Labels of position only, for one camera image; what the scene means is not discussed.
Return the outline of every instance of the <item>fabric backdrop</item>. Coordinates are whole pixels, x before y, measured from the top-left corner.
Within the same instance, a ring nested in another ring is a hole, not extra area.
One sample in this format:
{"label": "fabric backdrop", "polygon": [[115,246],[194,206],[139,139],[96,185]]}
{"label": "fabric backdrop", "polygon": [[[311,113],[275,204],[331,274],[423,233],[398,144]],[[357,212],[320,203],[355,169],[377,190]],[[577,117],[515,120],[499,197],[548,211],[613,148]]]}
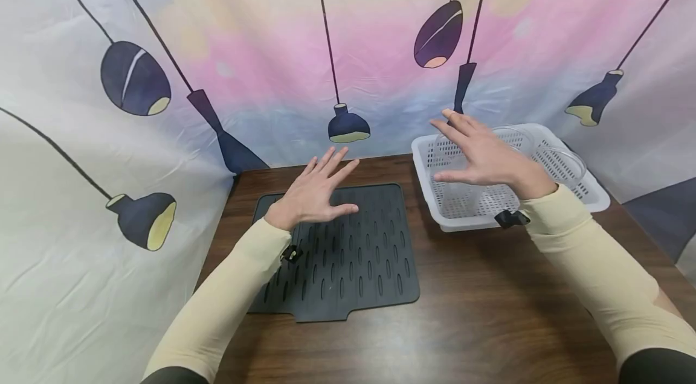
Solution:
{"label": "fabric backdrop", "polygon": [[665,1],[0,0],[0,376],[137,382],[235,173],[407,153],[445,107],[551,127],[696,282],[696,0]]}

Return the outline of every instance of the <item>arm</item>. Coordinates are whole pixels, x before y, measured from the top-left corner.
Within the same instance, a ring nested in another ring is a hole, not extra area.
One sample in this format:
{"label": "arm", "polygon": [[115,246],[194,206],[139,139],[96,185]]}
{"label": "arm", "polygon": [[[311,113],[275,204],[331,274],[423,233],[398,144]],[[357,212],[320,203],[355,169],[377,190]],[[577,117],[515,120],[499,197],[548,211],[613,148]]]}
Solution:
{"label": "arm", "polygon": [[696,334],[664,302],[656,280],[592,219],[566,187],[523,200],[527,232],[590,312],[619,368],[646,348],[696,357]]}
{"label": "arm", "polygon": [[[696,333],[655,279],[568,188],[553,183],[541,165],[471,117],[448,109],[443,114],[454,127],[440,120],[432,123],[457,143],[469,164],[465,170],[436,174],[435,180],[503,183],[513,189],[521,200],[520,210],[530,218],[526,228],[532,241],[596,321],[617,357],[622,383],[660,382],[648,379],[649,374],[664,380],[675,368],[683,375],[664,382],[696,382]],[[636,376],[642,380],[633,380]]]}
{"label": "arm", "polygon": [[244,315],[280,266],[303,221],[321,222],[358,211],[356,205],[330,206],[334,188],[358,165],[354,160],[332,177],[348,151],[334,148],[310,161],[283,198],[239,239],[176,316],[147,365],[143,384],[209,384]]}

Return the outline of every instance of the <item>beige arm sleeve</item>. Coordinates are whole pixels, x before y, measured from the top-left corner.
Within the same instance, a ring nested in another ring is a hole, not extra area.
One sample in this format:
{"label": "beige arm sleeve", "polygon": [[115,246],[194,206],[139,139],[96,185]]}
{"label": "beige arm sleeve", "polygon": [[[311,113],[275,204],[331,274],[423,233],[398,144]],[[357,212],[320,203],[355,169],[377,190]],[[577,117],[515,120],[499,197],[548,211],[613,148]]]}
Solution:
{"label": "beige arm sleeve", "polygon": [[176,316],[143,378],[167,366],[182,366],[212,383],[234,331],[279,268],[290,238],[264,219],[252,225]]}
{"label": "beige arm sleeve", "polygon": [[566,187],[521,202],[527,232],[590,311],[620,367],[644,348],[670,348],[696,357],[696,333],[686,321],[654,305],[660,287],[592,219]]}

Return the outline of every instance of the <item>transparent container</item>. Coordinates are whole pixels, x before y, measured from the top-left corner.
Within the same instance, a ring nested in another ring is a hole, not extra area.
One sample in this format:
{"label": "transparent container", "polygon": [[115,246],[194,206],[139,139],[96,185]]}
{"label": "transparent container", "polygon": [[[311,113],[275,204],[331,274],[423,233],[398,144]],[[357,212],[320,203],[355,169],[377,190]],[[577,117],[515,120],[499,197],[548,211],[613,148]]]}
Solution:
{"label": "transparent container", "polygon": [[513,124],[494,127],[493,133],[507,144],[525,156],[532,156],[537,147],[537,141],[531,132]]}
{"label": "transparent container", "polygon": [[558,147],[537,147],[532,156],[537,163],[544,166],[546,173],[554,182],[574,189],[585,177],[585,161],[575,153]]}

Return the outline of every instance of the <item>drying mat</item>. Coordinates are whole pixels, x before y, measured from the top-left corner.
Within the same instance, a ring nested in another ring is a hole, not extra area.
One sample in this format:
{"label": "drying mat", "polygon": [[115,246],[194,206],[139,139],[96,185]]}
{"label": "drying mat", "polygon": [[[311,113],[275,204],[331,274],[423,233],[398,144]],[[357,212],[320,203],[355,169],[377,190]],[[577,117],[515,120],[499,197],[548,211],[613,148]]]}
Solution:
{"label": "drying mat", "polygon": [[[282,196],[262,196],[254,221]],[[340,188],[330,202],[355,203],[360,212],[298,225],[292,244],[303,255],[282,261],[249,312],[290,313],[297,322],[344,321],[352,310],[404,304],[421,295],[401,187]]]}

